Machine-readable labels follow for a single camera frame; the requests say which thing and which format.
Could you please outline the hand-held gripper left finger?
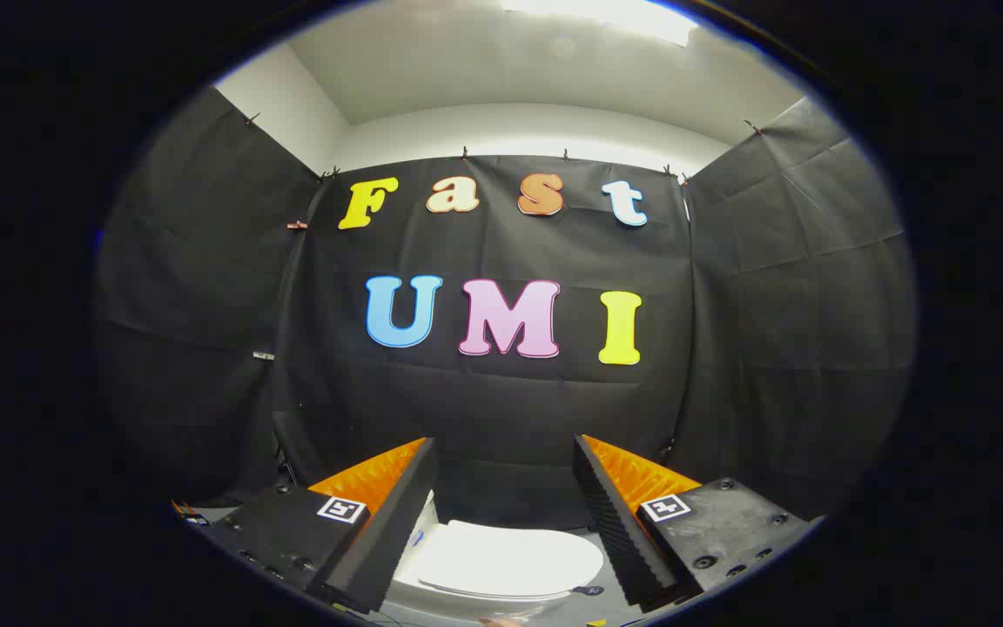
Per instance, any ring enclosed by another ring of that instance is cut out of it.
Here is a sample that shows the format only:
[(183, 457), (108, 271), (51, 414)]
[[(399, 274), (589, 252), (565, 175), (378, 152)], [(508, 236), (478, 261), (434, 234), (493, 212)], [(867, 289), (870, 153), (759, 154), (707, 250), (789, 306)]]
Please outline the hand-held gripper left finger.
[(437, 469), (434, 438), (417, 438), (310, 487), (269, 489), (205, 535), (299, 594), (367, 614), (385, 602)]

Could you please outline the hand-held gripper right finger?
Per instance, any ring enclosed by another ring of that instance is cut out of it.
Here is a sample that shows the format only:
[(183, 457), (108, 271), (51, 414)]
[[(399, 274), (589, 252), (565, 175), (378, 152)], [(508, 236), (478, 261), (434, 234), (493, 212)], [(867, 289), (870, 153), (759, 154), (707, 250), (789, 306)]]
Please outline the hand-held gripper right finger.
[(573, 473), (626, 603), (640, 610), (747, 578), (816, 528), (739, 480), (697, 482), (585, 434)]

